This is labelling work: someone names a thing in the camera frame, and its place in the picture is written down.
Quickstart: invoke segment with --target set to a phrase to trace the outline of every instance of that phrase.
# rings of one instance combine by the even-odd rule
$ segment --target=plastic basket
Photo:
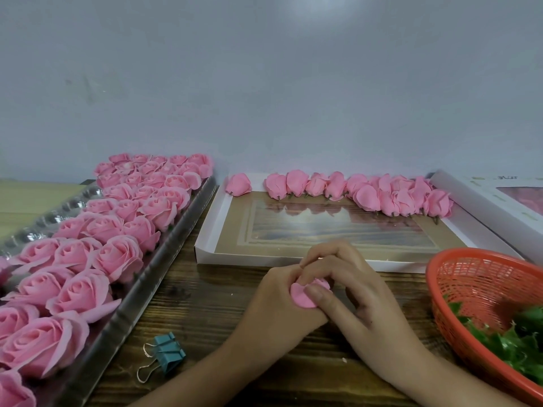
[[[477,327],[503,332],[520,308],[543,304],[543,269],[478,248],[453,248],[428,263],[426,281],[439,331],[474,374],[532,406],[543,406],[543,387],[494,356],[458,321],[447,302]]]

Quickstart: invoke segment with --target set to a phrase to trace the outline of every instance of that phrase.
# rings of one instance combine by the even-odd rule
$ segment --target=white wall
[[[0,175],[543,170],[543,0],[0,0]]]

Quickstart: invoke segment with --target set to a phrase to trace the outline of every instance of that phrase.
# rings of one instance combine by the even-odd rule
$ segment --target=hand
[[[266,369],[325,324],[321,310],[300,308],[290,296],[290,285],[300,273],[297,264],[270,269],[225,345],[251,361],[260,360]]]
[[[298,283],[329,277],[346,287],[353,314],[331,291],[317,285],[305,293],[336,323],[360,358],[399,389],[409,385],[430,355],[407,322],[394,295],[346,241],[312,247],[301,261]]]

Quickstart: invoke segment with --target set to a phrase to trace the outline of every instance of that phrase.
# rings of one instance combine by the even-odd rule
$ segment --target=binder clip
[[[149,352],[146,349],[146,346],[151,347]],[[143,352],[148,358],[153,358],[153,361],[146,366],[141,366],[136,372],[136,378],[141,384],[145,384],[153,371],[159,367],[162,369],[164,375],[168,374],[171,370],[176,368],[185,358],[186,354],[179,345],[179,342],[175,340],[175,336],[172,332],[169,332],[165,335],[158,335],[154,338],[154,344],[145,343],[143,345]],[[152,369],[145,379],[139,377],[139,371],[142,369],[150,368],[156,361],[157,365]]]

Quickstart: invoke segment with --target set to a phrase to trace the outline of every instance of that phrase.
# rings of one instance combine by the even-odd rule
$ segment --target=packaging box
[[[439,170],[432,184],[511,244],[543,266],[543,176],[463,176]]]

